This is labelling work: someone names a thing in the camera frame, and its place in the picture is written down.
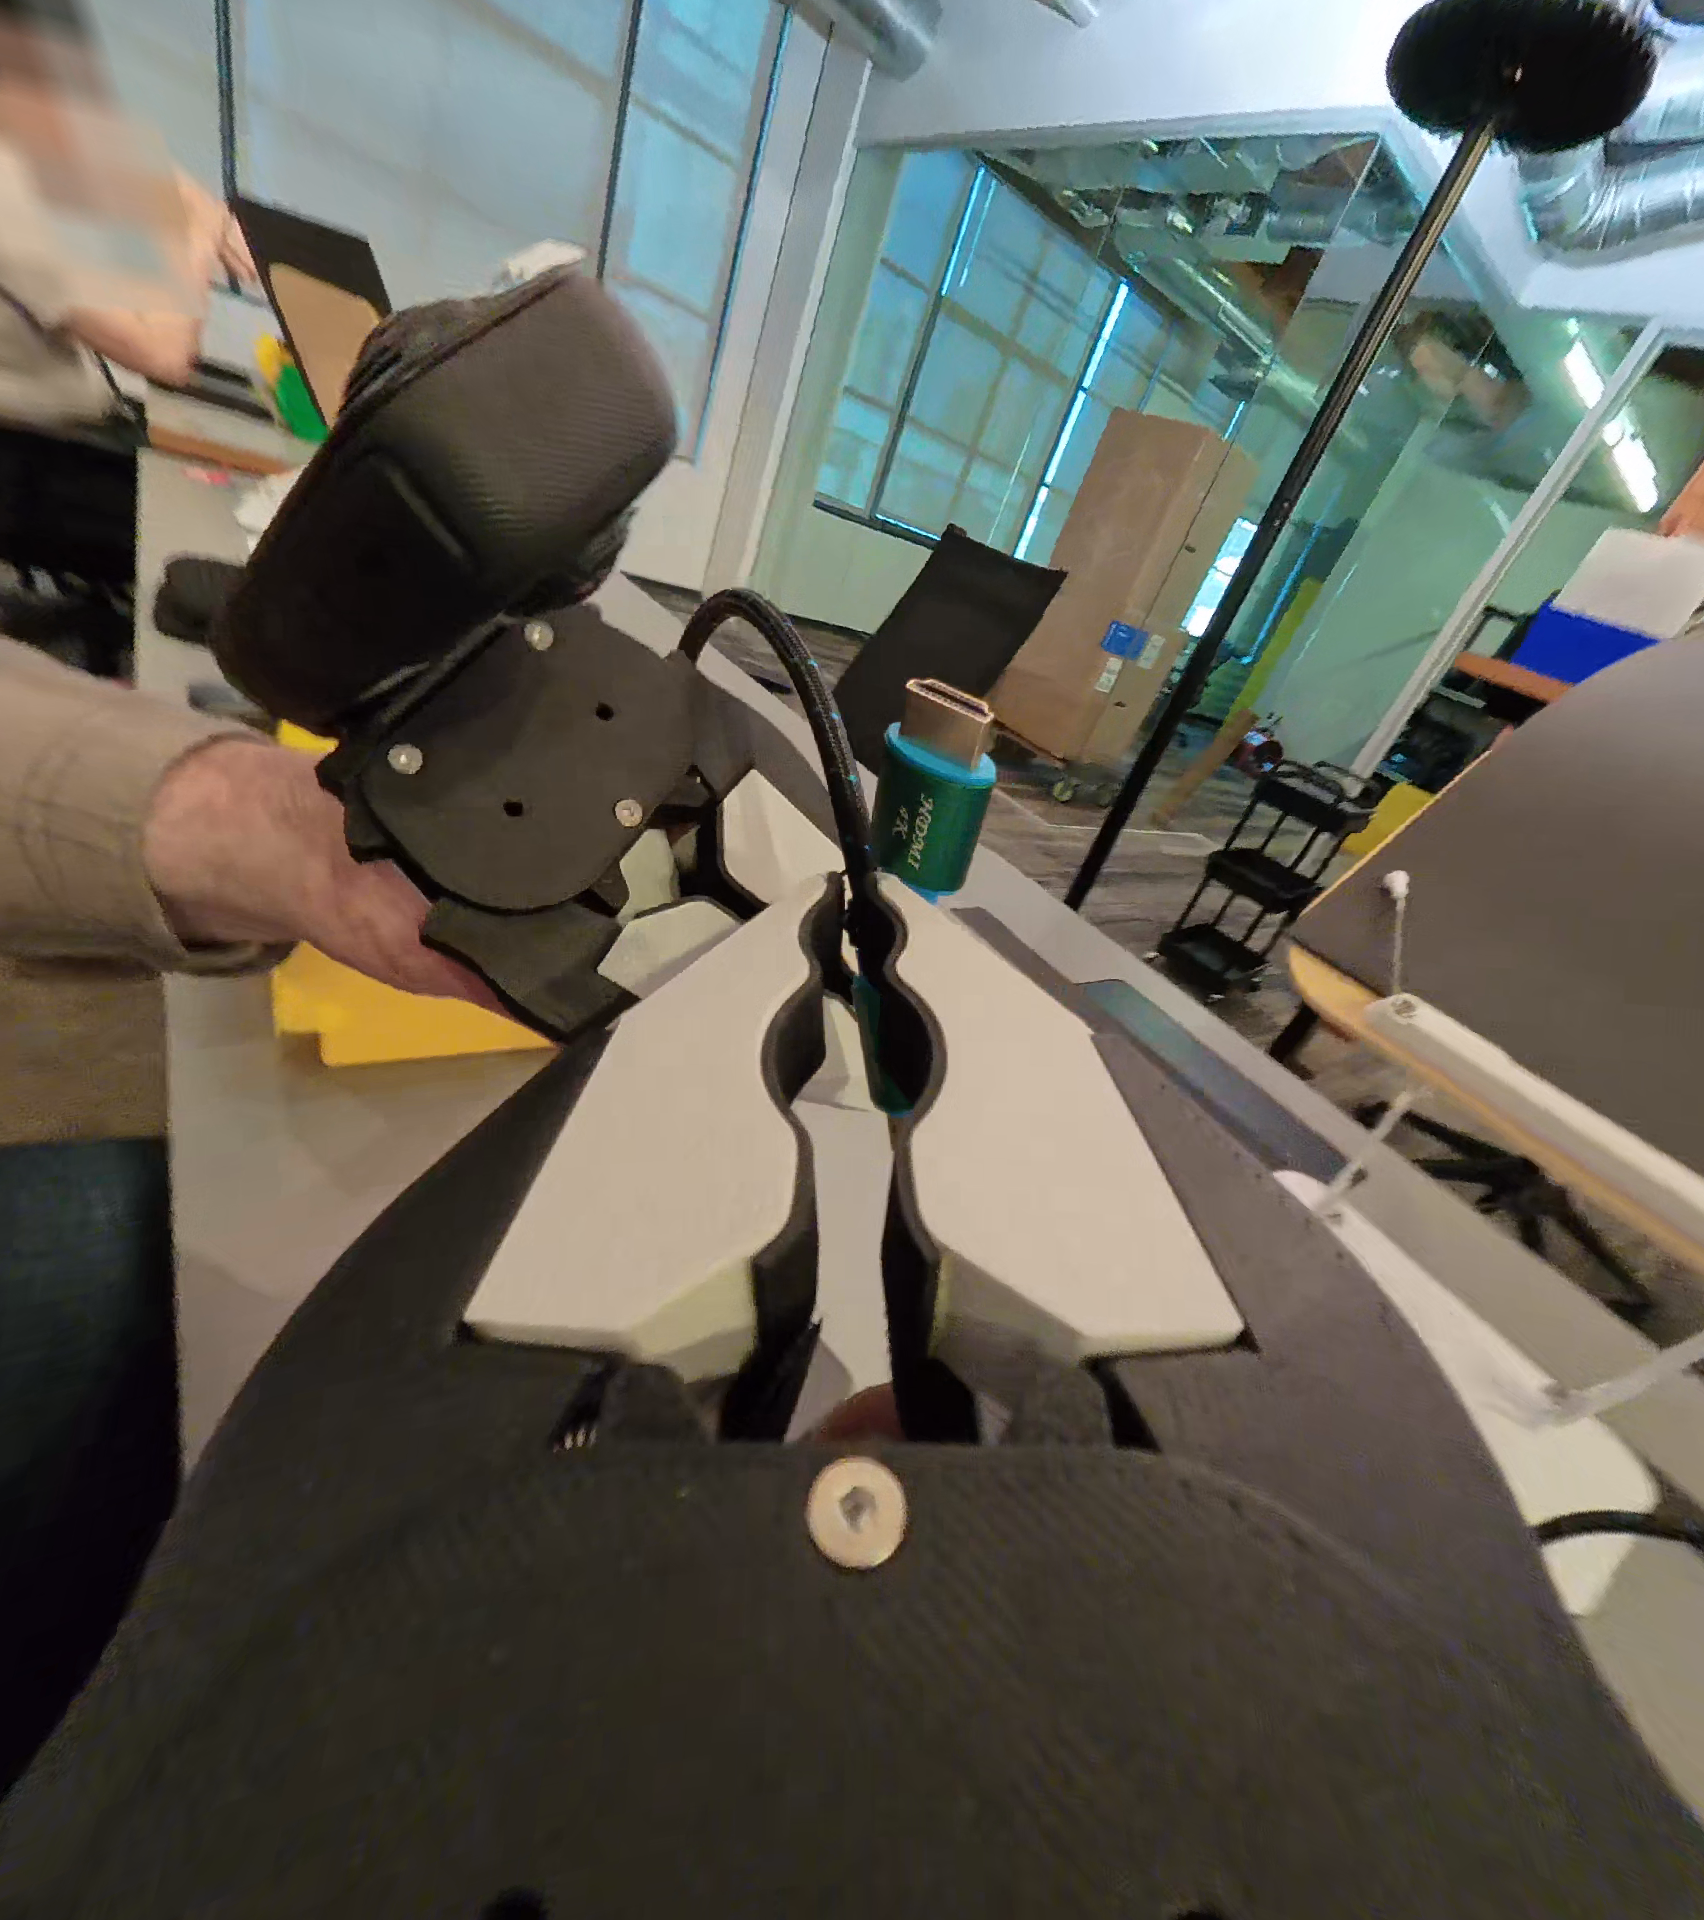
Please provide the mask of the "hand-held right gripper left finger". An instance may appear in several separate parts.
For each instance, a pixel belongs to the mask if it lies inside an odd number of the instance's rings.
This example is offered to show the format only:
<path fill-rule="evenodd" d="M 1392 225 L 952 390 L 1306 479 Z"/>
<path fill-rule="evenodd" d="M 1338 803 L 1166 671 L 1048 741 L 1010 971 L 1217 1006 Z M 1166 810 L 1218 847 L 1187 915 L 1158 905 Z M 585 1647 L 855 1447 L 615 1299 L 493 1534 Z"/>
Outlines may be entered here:
<path fill-rule="evenodd" d="M 811 876 L 610 1031 L 464 1325 L 687 1382 L 773 1368 L 816 1323 L 813 1143 L 843 878 Z"/>

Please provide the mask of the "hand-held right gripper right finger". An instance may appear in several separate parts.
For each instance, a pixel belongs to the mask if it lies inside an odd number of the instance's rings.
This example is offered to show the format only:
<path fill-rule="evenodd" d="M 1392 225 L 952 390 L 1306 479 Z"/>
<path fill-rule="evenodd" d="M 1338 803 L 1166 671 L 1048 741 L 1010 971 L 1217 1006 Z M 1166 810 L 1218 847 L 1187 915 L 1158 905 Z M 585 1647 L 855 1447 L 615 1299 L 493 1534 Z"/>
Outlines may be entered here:
<path fill-rule="evenodd" d="M 1094 1032 L 952 912 L 872 898 L 881 1275 L 899 1417 L 1225 1352 L 1247 1320 Z"/>

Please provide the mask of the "person's left forearm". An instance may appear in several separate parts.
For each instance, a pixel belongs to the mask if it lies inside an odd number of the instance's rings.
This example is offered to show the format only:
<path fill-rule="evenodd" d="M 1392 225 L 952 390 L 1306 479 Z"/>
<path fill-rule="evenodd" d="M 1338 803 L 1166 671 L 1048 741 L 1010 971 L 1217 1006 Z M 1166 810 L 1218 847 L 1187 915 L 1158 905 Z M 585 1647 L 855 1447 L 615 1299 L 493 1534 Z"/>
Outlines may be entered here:
<path fill-rule="evenodd" d="M 157 795 L 216 743 L 261 737 L 0 636 L 0 954 L 188 976 L 279 965 L 286 943 L 182 940 L 148 876 Z"/>

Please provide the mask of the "person's left hand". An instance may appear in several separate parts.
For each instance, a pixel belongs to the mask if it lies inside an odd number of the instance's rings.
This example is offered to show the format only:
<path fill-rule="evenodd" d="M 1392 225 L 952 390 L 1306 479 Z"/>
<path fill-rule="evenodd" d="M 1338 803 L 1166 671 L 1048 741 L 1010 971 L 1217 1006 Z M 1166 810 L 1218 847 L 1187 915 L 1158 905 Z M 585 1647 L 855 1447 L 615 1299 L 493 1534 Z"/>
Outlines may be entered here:
<path fill-rule="evenodd" d="M 476 972 L 425 943 L 418 886 L 353 856 L 343 805 L 286 746 L 223 737 L 178 760 L 148 805 L 143 852 L 184 946 L 308 946 L 392 991 L 504 1015 Z"/>

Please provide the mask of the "black and brown panel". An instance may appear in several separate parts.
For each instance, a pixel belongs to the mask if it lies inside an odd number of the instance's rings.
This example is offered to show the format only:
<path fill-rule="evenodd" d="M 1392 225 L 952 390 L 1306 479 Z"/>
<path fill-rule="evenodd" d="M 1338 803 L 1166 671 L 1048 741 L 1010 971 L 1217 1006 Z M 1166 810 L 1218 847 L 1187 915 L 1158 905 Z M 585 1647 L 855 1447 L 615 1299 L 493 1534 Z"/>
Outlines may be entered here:
<path fill-rule="evenodd" d="M 313 411 L 330 431 L 360 351 L 394 310 L 371 242 L 283 205 L 237 196 L 230 211 Z"/>

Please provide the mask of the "black folded panel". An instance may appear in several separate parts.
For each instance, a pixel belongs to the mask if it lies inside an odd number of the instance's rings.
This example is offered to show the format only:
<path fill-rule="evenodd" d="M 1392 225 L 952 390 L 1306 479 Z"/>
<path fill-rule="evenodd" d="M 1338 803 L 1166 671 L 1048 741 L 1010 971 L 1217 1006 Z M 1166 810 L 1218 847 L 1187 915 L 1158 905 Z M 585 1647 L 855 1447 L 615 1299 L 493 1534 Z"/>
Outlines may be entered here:
<path fill-rule="evenodd" d="M 986 699 L 1066 582 L 1064 571 L 1017 559 L 951 525 L 836 682 L 855 756 L 879 769 L 913 681 Z"/>

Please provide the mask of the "yellow plastic bin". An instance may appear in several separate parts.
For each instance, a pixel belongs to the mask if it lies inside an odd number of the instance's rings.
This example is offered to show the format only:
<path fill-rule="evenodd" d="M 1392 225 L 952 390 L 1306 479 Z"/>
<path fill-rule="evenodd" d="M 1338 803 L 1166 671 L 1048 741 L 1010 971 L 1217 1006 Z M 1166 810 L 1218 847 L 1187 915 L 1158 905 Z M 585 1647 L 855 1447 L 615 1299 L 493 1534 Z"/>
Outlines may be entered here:
<path fill-rule="evenodd" d="M 271 972 L 281 1040 L 313 1042 L 327 1068 L 553 1053 L 533 1028 L 479 1005 L 401 993 L 300 945 Z"/>

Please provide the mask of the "black utility cart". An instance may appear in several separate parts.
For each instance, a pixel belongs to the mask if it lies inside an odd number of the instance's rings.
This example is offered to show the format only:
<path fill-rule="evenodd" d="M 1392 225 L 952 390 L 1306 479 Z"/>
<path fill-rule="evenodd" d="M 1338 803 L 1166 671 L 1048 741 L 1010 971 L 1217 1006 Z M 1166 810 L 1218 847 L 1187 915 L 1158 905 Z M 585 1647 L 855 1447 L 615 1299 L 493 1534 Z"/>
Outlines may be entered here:
<path fill-rule="evenodd" d="M 1385 779 L 1332 763 L 1289 759 L 1261 774 L 1225 847 L 1205 858 L 1179 920 L 1155 943 L 1156 969 L 1205 1003 L 1256 991 L 1386 790 Z"/>

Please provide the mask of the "black office chair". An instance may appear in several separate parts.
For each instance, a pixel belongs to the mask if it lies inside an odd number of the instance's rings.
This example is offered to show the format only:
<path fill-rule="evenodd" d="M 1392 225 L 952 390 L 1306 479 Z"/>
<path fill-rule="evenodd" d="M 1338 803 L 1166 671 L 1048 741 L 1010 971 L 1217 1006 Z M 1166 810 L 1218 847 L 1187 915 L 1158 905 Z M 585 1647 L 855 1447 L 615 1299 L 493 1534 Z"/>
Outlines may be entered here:
<path fill-rule="evenodd" d="M 74 431 L 0 427 L 0 636 L 96 679 L 130 674 L 140 406 Z"/>

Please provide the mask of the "black chair base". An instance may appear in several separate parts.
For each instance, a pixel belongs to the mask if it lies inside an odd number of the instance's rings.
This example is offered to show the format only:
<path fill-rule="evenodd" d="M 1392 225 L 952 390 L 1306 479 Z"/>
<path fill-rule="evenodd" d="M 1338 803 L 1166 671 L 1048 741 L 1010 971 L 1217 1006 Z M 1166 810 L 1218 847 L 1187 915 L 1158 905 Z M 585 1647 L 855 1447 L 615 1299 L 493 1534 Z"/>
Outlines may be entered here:
<path fill-rule="evenodd" d="M 1391 1134 L 1408 1147 L 1418 1175 L 1452 1190 L 1630 1330 L 1653 1328 L 1660 1310 L 1655 1254 L 1606 1203 L 1559 1181 L 1431 1084 L 1404 1094 Z"/>

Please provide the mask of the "small yellow crate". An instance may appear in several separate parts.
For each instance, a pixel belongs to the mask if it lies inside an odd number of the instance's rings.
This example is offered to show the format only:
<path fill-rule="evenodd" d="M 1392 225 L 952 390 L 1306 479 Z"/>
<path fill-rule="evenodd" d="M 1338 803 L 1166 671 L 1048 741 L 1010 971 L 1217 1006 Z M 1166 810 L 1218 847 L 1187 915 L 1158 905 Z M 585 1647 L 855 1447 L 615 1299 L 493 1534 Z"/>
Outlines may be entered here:
<path fill-rule="evenodd" d="M 1391 782 L 1370 812 L 1368 822 L 1343 842 L 1343 852 L 1353 860 L 1368 858 L 1372 852 L 1378 852 L 1382 847 L 1386 847 L 1392 836 L 1406 828 L 1420 812 L 1424 812 L 1435 798 L 1436 795 L 1433 790 L 1417 782 Z"/>

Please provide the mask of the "black board with wooden edge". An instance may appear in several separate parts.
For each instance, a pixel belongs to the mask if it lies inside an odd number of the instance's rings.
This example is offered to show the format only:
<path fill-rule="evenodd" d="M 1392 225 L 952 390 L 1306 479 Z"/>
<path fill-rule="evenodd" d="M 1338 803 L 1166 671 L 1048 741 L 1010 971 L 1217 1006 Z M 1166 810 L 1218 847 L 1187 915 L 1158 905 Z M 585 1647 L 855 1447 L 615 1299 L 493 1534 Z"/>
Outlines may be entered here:
<path fill-rule="evenodd" d="M 1704 1173 L 1704 636 L 1576 684 L 1303 915 L 1297 952 L 1365 996 L 1388 868 L 1417 996 Z"/>

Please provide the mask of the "person's jeans leg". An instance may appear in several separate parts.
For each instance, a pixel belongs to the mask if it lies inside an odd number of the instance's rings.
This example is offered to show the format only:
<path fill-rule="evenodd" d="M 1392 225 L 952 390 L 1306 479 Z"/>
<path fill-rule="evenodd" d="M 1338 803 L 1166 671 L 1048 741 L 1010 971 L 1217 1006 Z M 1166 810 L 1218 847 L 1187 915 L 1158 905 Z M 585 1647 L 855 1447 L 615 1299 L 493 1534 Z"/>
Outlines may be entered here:
<path fill-rule="evenodd" d="M 0 1803 L 112 1643 L 178 1477 L 169 1143 L 0 1147 Z"/>

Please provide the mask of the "wooden table with black legs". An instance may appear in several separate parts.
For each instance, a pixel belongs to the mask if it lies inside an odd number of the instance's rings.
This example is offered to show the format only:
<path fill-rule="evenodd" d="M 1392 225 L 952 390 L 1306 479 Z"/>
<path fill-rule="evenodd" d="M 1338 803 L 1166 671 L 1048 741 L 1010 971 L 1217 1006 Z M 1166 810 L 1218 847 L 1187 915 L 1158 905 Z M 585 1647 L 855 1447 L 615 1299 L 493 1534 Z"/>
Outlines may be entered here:
<path fill-rule="evenodd" d="M 1452 676 L 1473 682 L 1509 704 L 1549 708 L 1570 692 L 1570 684 L 1520 666 L 1514 660 L 1464 651 L 1451 664 Z"/>

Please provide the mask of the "silver ceiling duct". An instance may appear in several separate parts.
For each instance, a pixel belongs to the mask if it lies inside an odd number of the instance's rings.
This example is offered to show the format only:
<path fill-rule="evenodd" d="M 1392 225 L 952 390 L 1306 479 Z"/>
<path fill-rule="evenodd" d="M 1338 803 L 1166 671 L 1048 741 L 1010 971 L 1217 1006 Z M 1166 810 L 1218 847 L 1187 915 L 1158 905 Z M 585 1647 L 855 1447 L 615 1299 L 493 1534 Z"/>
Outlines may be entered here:
<path fill-rule="evenodd" d="M 1516 175 L 1540 253 L 1597 262 L 1704 242 L 1704 34 L 1660 48 L 1644 100 L 1609 136 L 1523 157 Z"/>

